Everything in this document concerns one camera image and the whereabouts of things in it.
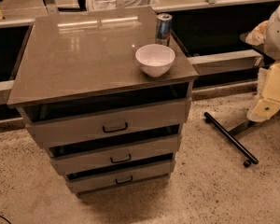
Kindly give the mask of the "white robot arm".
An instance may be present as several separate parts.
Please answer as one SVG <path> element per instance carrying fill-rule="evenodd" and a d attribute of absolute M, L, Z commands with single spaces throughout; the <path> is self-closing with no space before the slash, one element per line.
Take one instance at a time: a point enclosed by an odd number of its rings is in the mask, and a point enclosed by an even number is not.
<path fill-rule="evenodd" d="M 264 45 L 264 53 L 274 59 L 268 68 L 260 68 L 257 95 L 247 112 L 254 122 L 270 119 L 280 110 L 280 6 L 267 21 L 260 23 L 245 39 L 250 45 Z"/>

